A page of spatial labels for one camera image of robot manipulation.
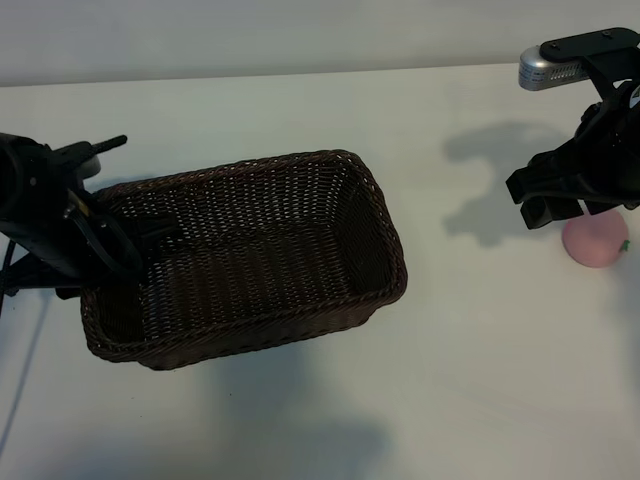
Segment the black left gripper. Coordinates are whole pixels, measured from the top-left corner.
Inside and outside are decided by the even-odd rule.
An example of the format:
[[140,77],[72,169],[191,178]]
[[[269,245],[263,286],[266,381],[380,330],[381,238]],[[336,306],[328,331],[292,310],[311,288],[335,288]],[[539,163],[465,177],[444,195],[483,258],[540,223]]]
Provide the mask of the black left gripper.
[[92,195],[66,188],[17,191],[19,289],[78,289],[111,281],[134,281],[162,241],[180,232],[174,214],[132,220],[131,233]]

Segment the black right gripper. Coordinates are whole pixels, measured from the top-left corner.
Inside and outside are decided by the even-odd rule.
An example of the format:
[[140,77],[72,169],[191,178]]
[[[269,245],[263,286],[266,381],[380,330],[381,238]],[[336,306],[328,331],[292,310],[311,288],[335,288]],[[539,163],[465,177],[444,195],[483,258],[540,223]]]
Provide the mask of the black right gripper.
[[572,138],[506,180],[528,230],[589,208],[639,205],[639,83],[627,80],[591,105]]

